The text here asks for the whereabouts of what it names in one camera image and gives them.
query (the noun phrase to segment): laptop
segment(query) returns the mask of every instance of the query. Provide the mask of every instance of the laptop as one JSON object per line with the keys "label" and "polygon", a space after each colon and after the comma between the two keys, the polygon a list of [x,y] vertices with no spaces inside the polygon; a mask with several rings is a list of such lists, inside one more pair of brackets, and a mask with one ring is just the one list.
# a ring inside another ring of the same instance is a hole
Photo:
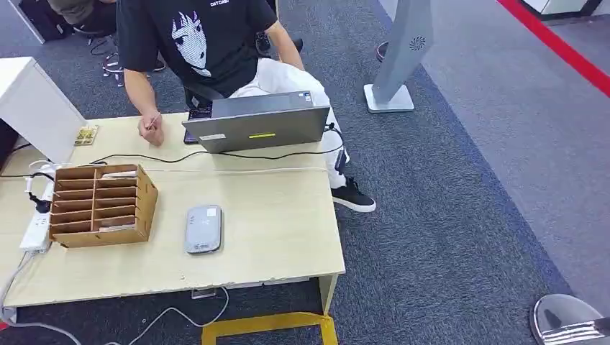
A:
{"label": "laptop", "polygon": [[308,91],[214,100],[211,118],[182,122],[210,153],[322,139],[330,106],[315,106]]}

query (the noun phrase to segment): sticker label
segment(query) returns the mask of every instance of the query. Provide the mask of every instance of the sticker label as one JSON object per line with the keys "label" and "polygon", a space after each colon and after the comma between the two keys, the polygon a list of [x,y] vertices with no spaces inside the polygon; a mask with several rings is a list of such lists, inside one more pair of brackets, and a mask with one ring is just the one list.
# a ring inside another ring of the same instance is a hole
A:
{"label": "sticker label", "polygon": [[215,140],[215,139],[225,139],[226,136],[224,134],[212,134],[212,135],[204,135],[199,137],[199,140]]}
{"label": "sticker label", "polygon": [[258,134],[252,134],[252,135],[248,136],[248,138],[250,138],[250,139],[269,138],[269,137],[274,137],[275,135],[276,135],[275,133],[258,133]]}

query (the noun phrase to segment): cardboard organizer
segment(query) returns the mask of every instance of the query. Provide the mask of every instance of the cardboard organizer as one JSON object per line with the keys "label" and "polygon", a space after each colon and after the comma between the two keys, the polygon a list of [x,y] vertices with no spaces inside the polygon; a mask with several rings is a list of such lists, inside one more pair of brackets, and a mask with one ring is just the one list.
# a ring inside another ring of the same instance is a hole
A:
{"label": "cardboard organizer", "polygon": [[[135,177],[102,178],[136,171]],[[68,248],[146,242],[158,190],[139,165],[58,169],[49,237]]]}

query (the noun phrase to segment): red stripe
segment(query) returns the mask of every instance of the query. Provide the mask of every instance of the red stripe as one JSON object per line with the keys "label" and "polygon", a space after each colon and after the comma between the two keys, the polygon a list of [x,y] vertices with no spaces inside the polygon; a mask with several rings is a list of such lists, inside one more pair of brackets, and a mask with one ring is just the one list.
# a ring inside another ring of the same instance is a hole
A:
{"label": "red stripe", "polygon": [[572,68],[579,72],[586,80],[591,82],[606,96],[610,97],[610,77],[597,68],[568,43],[541,23],[535,15],[530,13],[519,0],[498,0],[511,14],[525,27],[545,43],[555,54],[559,55]]}

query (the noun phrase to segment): chair base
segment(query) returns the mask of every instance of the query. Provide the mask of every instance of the chair base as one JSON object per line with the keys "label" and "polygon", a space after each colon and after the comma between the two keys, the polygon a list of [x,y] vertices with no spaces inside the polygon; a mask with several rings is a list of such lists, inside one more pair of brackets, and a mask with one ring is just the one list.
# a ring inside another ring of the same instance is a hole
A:
{"label": "chair base", "polygon": [[[587,302],[570,295],[546,295],[538,300],[529,314],[529,323],[532,335],[539,345],[548,344],[542,339],[542,333],[553,329],[592,321],[603,316]],[[594,339],[590,341],[576,341],[575,344],[610,344],[610,339]]]}

